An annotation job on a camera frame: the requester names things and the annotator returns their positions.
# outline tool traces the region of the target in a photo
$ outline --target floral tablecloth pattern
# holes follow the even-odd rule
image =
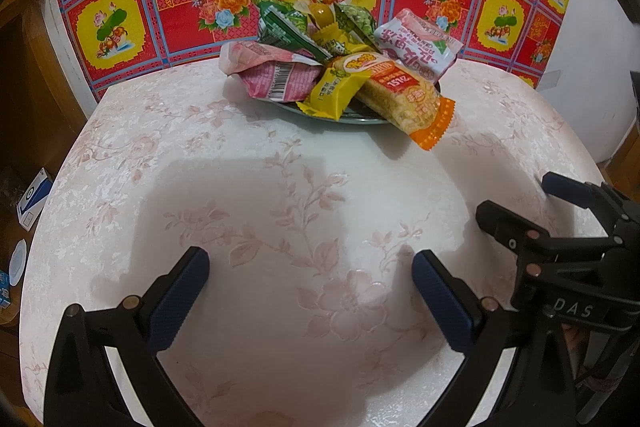
[[[215,58],[111,87],[31,248],[20,320],[30,408],[42,419],[67,305],[113,307],[198,245],[209,281],[159,359],[204,425],[415,425],[461,360],[414,289],[415,251],[430,248],[478,296],[507,303],[514,259],[478,229],[481,201],[552,234],[602,233],[540,189],[549,170],[602,180],[542,97],[468,60],[441,84],[456,113],[431,152],[390,125],[324,123],[248,99]],[[507,368],[508,357],[476,419]]]

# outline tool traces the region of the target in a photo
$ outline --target pink snack package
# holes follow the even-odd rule
[[[311,58],[255,41],[223,44],[218,67],[240,78],[250,97],[273,102],[304,100],[324,70]]]
[[[246,86],[249,96],[273,102],[299,102],[316,85],[324,68],[301,62],[270,60],[248,70],[235,73]]]
[[[433,83],[456,61],[462,42],[408,8],[400,10],[373,33],[376,45],[387,57],[400,60]]]

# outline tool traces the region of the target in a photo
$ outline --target orange snack package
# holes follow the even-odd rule
[[[356,98],[407,133],[421,148],[431,149],[447,130],[455,102],[444,98],[415,71],[372,52],[340,58],[334,67],[347,73],[368,71],[370,77]]]

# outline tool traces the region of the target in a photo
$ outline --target yellow snack package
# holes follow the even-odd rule
[[[369,79],[369,71],[347,73],[328,68],[304,102],[296,102],[310,116],[340,120],[356,92]]]
[[[316,44],[326,49],[334,57],[358,52],[373,51],[373,48],[356,40],[351,34],[341,30],[337,22],[323,26],[311,37]]]
[[[436,145],[451,123],[455,102],[444,98],[420,74],[384,55],[349,55],[336,60],[334,68],[351,75],[369,73],[357,99],[425,150]]]

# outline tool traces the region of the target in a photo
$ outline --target blue gripper pad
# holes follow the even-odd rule
[[[542,190],[556,198],[573,203],[582,208],[589,208],[593,203],[593,195],[589,185],[572,180],[566,176],[547,172],[542,176]]]
[[[158,292],[153,295],[158,304],[150,312],[146,336],[151,352],[157,353],[171,346],[208,278],[209,255],[202,248],[191,247],[171,272],[159,277],[149,288],[145,297],[153,294],[154,289],[160,289],[157,285],[164,290],[163,295],[157,295]]]
[[[476,295],[465,282],[453,277],[431,250],[414,256],[411,272],[451,349],[468,353],[482,322]]]

